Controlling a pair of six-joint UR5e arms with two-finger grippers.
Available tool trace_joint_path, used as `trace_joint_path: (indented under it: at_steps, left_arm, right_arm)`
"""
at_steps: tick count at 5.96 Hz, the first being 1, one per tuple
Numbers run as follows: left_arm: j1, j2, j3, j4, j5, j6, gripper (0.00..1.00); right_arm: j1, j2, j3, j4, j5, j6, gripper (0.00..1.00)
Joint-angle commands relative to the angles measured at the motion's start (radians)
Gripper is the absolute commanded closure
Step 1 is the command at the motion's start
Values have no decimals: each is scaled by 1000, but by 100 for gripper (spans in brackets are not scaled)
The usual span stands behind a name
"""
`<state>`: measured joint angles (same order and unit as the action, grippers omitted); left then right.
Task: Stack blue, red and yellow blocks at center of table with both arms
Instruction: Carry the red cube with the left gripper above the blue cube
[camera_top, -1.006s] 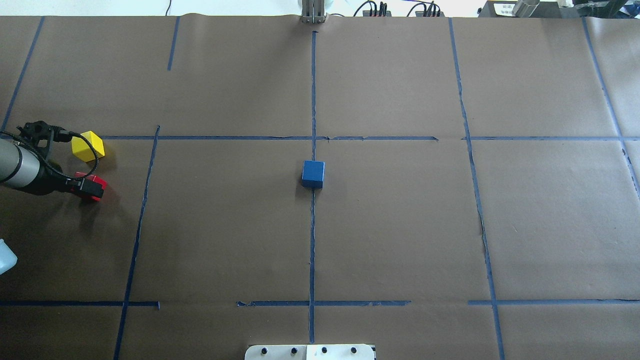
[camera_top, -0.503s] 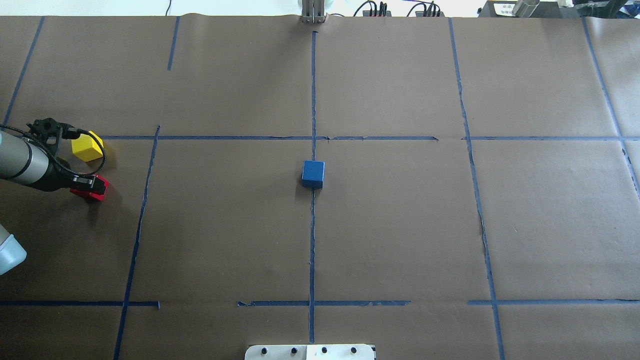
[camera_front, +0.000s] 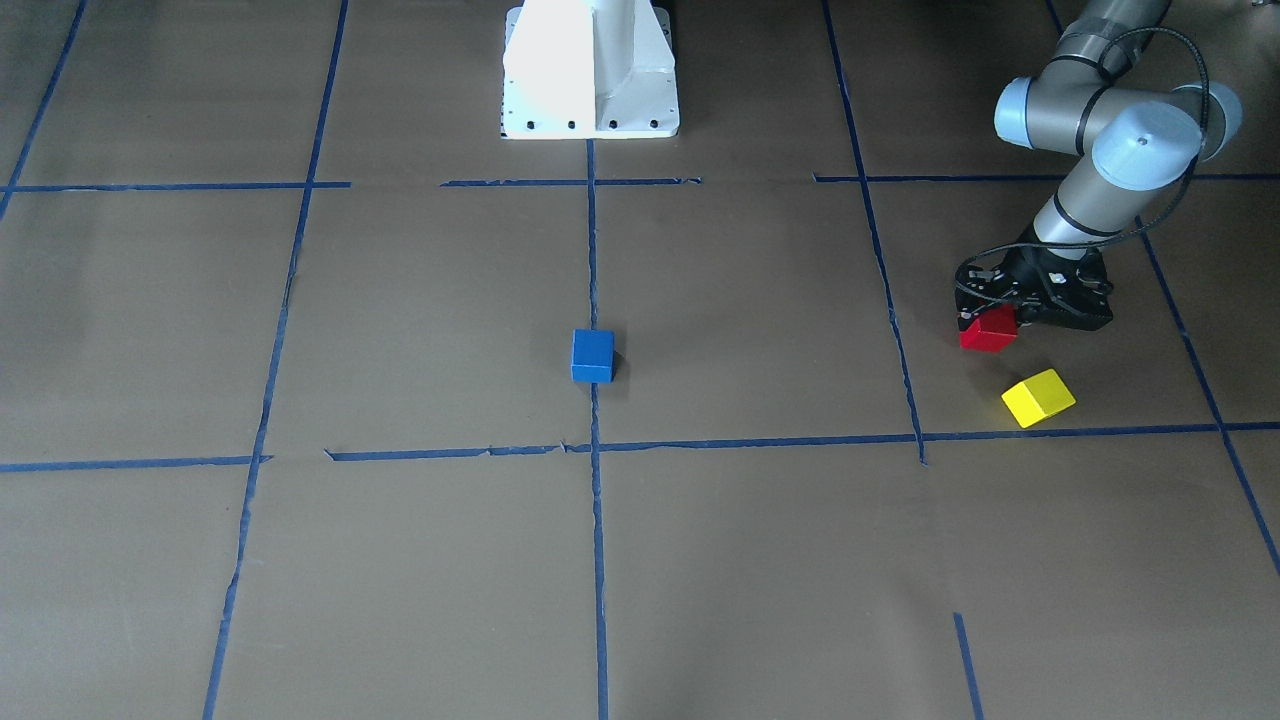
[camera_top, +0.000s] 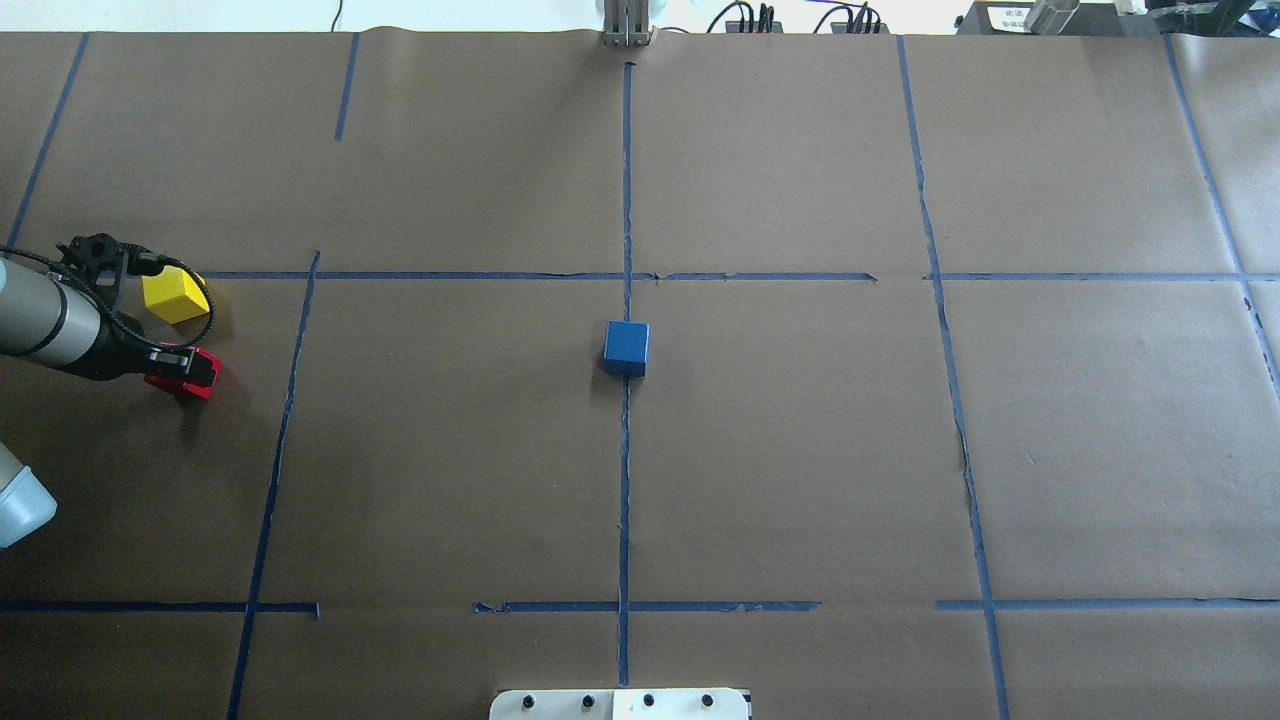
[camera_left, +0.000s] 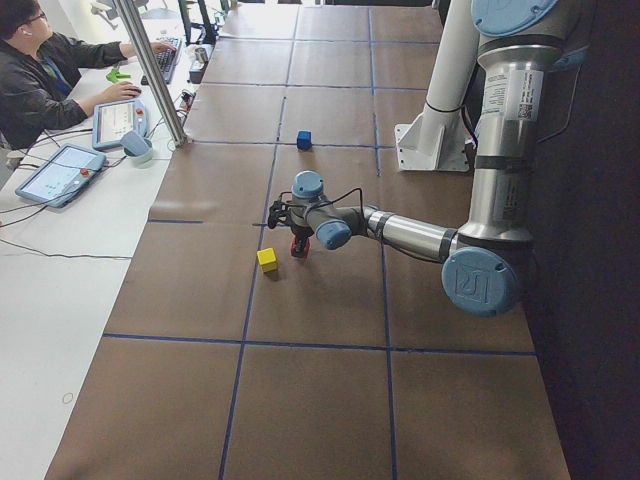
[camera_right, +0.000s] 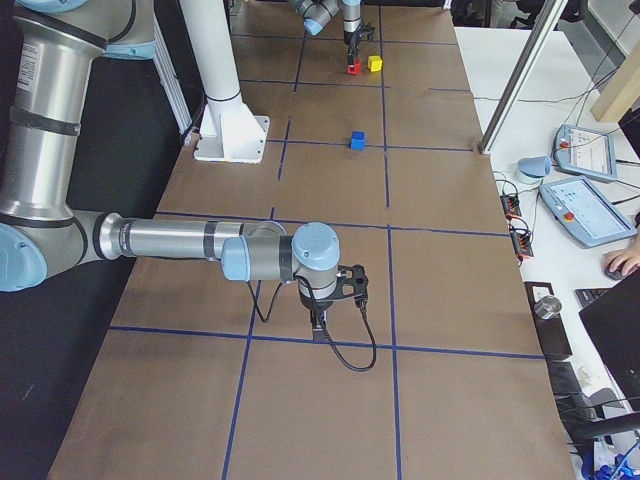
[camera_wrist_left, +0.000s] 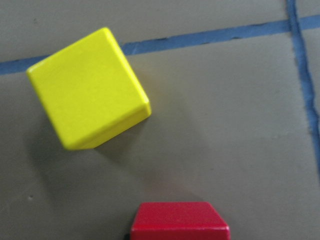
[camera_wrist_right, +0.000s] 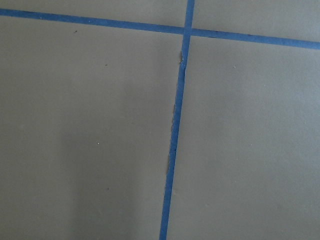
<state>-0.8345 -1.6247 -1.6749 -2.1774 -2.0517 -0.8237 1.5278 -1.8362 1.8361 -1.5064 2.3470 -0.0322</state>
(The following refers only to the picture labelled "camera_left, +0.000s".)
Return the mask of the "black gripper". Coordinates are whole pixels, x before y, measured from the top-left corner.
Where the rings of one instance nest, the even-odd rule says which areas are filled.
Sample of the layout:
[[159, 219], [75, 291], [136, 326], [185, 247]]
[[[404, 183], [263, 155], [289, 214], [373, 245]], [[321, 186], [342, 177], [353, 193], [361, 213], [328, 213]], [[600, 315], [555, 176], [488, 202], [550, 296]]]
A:
[[299, 225], [295, 222], [292, 222], [291, 224], [291, 231], [295, 240], [295, 243], [293, 244], [293, 255], [307, 256], [308, 238], [314, 235], [314, 231], [309, 226]]

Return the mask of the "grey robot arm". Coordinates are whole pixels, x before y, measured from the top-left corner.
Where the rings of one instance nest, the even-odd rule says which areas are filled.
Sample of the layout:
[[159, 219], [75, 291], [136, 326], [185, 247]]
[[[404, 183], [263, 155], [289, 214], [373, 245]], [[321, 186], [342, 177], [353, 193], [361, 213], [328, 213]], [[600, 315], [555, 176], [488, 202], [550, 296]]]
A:
[[511, 310], [530, 283], [526, 227], [531, 162], [545, 76], [577, 65], [588, 47], [591, 1], [453, 1], [423, 111], [395, 128], [404, 171], [472, 172], [467, 222], [445, 228], [367, 205], [340, 207], [314, 171], [296, 175], [270, 226], [293, 234], [291, 254], [316, 238], [326, 249], [366, 236], [442, 267], [459, 309], [490, 317]]

